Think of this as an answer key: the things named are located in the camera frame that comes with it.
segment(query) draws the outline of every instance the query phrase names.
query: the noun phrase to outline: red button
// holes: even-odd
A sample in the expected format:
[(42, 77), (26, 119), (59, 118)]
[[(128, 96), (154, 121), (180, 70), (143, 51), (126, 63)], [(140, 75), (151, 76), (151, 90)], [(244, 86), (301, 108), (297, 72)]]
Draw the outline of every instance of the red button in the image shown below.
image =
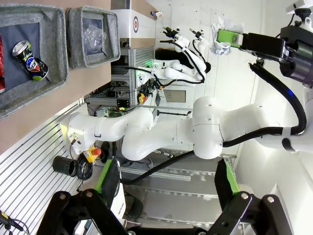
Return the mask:
[(101, 154), (101, 149), (100, 148), (96, 148), (96, 149), (92, 150), (91, 153), (93, 155), (100, 155)]

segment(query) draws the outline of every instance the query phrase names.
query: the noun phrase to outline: gray felt bin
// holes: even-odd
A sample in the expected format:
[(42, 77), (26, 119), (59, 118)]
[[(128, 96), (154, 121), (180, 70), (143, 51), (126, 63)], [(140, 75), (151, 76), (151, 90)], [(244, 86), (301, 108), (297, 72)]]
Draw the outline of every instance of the gray felt bin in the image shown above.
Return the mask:
[[(0, 4), (0, 27), (20, 24), (39, 23), (39, 56), (47, 64), (49, 73), (41, 81), (27, 80), (0, 94), (0, 119), (33, 100), (65, 84), (68, 78), (66, 22), (63, 9), (39, 4)], [(4, 77), (6, 79), (19, 79), (15, 77), (15, 70), (22, 70), (18, 65), (6, 71), (4, 60)]]
[[(102, 22), (102, 29), (107, 34), (103, 46), (104, 53), (85, 55), (83, 42), (84, 19), (95, 19)], [(69, 9), (67, 21), (69, 65), (72, 69), (90, 68), (119, 59), (120, 45), (115, 13), (93, 6), (83, 6)]]

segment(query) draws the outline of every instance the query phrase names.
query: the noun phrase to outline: red object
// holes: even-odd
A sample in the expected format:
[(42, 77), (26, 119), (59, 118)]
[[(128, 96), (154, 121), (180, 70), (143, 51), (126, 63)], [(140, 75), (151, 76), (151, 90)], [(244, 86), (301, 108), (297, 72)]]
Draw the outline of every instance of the red object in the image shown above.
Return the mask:
[(4, 64), (3, 64), (3, 45), (2, 38), (0, 35), (0, 93), (4, 92), (5, 83), (4, 83)]
[(91, 153), (93, 155), (100, 155), (101, 154), (101, 149), (100, 148), (96, 148), (96, 149), (92, 150)]

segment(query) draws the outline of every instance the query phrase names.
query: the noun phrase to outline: crumpled plastic bag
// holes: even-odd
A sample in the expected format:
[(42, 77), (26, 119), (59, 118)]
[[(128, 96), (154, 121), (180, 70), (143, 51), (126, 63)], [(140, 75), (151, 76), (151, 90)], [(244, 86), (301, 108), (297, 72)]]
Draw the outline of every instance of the crumpled plastic bag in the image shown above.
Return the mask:
[(232, 21), (227, 19), (226, 17), (220, 17), (217, 23), (211, 25), (212, 37), (213, 37), (213, 44), (210, 47), (211, 52), (216, 55), (228, 55), (230, 50), (230, 43), (219, 43), (217, 41), (217, 34), (220, 29), (236, 32), (236, 33), (244, 33), (244, 23), (239, 25), (234, 25)]
[(103, 30), (90, 24), (85, 30), (83, 38), (85, 55), (89, 55), (101, 51), (107, 34)]

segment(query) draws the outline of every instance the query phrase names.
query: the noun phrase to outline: dark blue bin lining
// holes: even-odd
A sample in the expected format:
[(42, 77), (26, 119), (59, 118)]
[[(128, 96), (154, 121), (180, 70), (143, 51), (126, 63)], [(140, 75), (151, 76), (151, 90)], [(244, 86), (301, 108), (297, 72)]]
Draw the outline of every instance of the dark blue bin lining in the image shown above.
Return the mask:
[(31, 44), (33, 55), (40, 58), (39, 32), (39, 23), (0, 27), (6, 91), (30, 80), (28, 74), (22, 69), (19, 60), (12, 56), (12, 49), (17, 43), (28, 40)]

